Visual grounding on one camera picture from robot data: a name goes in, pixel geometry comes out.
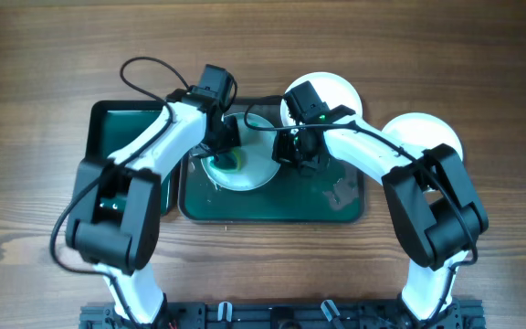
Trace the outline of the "white plate with green stain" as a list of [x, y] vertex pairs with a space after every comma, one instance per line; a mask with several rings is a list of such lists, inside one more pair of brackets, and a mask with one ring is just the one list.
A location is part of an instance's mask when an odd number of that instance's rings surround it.
[[235, 168], [222, 169], [210, 156], [200, 160], [211, 182], [231, 191], [249, 191], [262, 187], [278, 172], [280, 164], [272, 159], [275, 132], [264, 132], [248, 128], [244, 113], [230, 114], [237, 119], [241, 145], [230, 156], [237, 161]]

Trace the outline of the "green and yellow sponge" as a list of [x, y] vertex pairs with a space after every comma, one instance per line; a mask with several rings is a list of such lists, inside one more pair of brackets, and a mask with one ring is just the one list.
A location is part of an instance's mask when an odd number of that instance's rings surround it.
[[243, 156], [239, 150], [215, 155], [209, 162], [213, 170], [223, 173], [234, 173], [243, 168]]

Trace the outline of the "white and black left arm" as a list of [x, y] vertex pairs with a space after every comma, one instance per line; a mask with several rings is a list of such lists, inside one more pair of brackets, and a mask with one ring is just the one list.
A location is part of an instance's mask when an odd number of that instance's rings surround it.
[[162, 184], [194, 147], [218, 154], [238, 144], [224, 121], [226, 91], [193, 86], [161, 101], [160, 114], [135, 139], [106, 158], [84, 158], [73, 196], [57, 225], [66, 244], [104, 278], [118, 323], [133, 328], [173, 325], [150, 259], [162, 215]]

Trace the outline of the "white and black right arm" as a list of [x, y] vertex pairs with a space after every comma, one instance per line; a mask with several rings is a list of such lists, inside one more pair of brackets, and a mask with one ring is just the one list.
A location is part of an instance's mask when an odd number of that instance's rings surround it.
[[434, 327], [453, 304], [458, 270], [479, 260], [488, 214], [444, 122], [411, 113], [405, 135], [378, 130], [341, 105], [276, 130], [273, 159], [318, 171], [330, 157], [384, 190], [394, 233], [410, 265], [400, 303], [412, 323]]

